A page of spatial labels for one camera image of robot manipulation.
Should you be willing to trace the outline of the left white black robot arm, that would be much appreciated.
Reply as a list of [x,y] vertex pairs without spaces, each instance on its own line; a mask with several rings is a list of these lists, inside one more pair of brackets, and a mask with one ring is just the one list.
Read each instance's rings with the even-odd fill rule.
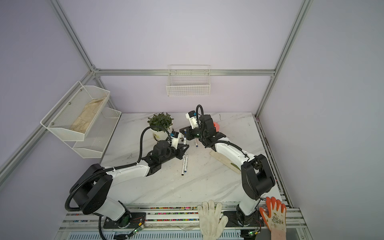
[[94,164],[71,188],[65,209],[105,216],[115,222],[128,220],[131,213],[116,198],[117,192],[128,192],[129,181],[153,175],[162,164],[174,158],[182,160],[188,149],[186,144],[172,145],[168,141],[159,141],[138,163],[110,168]]

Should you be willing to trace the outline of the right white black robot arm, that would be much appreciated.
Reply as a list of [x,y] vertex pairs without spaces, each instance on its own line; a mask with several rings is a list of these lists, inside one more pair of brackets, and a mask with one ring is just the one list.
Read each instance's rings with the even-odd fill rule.
[[256,208],[262,195],[275,185],[271,167],[264,155],[254,155],[232,143],[227,136],[218,132],[210,115],[199,115],[195,111],[186,114],[190,125],[180,129],[187,140],[199,140],[205,148],[229,159],[230,164],[241,171],[241,183],[245,195],[237,206],[237,221],[241,226],[248,226],[258,215]]

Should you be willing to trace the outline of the green potted plant white pot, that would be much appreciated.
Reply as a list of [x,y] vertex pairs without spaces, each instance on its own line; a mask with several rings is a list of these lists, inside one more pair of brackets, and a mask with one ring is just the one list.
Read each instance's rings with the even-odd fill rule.
[[148,118],[148,124],[156,141],[167,140],[172,132],[173,118],[168,113],[153,114]]

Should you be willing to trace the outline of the pink plastic watering can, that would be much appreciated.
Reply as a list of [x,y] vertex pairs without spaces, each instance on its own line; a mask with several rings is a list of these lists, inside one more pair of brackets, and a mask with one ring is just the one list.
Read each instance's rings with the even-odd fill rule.
[[216,129],[216,132],[219,132],[220,131],[220,126],[218,123],[214,122],[214,127]]

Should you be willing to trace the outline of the white knit glove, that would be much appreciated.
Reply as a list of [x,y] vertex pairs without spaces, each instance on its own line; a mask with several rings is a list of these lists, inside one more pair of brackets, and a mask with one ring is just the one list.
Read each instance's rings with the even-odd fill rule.
[[222,204],[217,203],[213,200],[208,202],[203,202],[198,206],[198,215],[199,215],[199,226],[203,240],[218,240],[229,219],[227,216],[222,214]]

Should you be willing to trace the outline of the beige cloth in shelf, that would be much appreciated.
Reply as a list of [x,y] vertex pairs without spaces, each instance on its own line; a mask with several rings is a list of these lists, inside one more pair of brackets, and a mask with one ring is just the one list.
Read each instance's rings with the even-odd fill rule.
[[93,99],[92,101],[87,103],[84,109],[82,110],[81,114],[71,125],[70,130],[85,134],[105,99],[106,98]]

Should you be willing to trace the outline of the white mesh two-tier shelf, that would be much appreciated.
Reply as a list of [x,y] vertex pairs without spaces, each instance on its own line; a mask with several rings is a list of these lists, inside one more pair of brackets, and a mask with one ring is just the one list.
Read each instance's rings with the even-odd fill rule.
[[41,125],[83,159],[101,159],[122,114],[109,100],[110,91],[76,82]]

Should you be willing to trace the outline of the orange white work glove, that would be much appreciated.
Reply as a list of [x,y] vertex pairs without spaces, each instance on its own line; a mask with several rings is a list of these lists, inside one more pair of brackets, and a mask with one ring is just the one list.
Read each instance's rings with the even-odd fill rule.
[[271,240],[286,240],[286,205],[283,204],[281,200],[277,200],[275,197],[266,197],[266,206],[268,210],[267,212],[262,207],[259,208],[259,212],[265,225],[271,232]]

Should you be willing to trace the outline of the aluminium frame corner post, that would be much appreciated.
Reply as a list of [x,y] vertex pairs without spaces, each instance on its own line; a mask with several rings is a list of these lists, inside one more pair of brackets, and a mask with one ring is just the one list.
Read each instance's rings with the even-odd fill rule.
[[260,102],[260,105],[256,111],[255,118],[259,118],[263,112],[263,109],[267,103],[267,100],[272,93],[273,87],[276,84],[278,77],[283,69],[284,63],[287,60],[290,50],[292,49],[292,46],[295,42],[295,39],[300,31],[300,27],[302,26],[309,9],[312,5],[313,1],[312,0],[304,0],[301,3],[301,6],[299,8],[299,12],[295,18],[295,21],[293,23],[293,26],[289,32],[288,38],[284,44],[284,47],[282,49],[282,52],[280,54],[280,57],[277,61],[276,67],[275,67],[275,73],[271,76],[269,84],[266,88],[266,91],[262,97],[262,100]]

